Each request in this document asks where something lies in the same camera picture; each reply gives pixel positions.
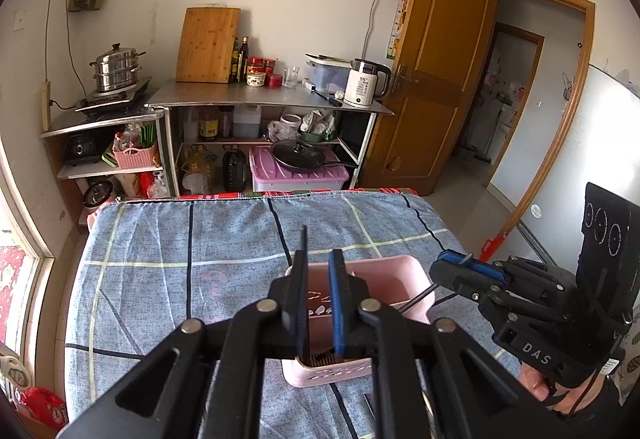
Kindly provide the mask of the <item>person's right hand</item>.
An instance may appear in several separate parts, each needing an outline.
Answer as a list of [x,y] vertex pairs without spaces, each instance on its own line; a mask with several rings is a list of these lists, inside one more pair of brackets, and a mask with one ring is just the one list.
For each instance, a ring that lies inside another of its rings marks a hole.
[[602,374],[596,374],[593,379],[585,381],[574,389],[568,389],[563,386],[556,386],[550,389],[544,380],[544,375],[523,363],[518,380],[540,402],[559,391],[564,397],[555,404],[553,410],[564,415],[571,415],[588,407],[589,404],[592,404],[597,399],[605,384],[606,377]]

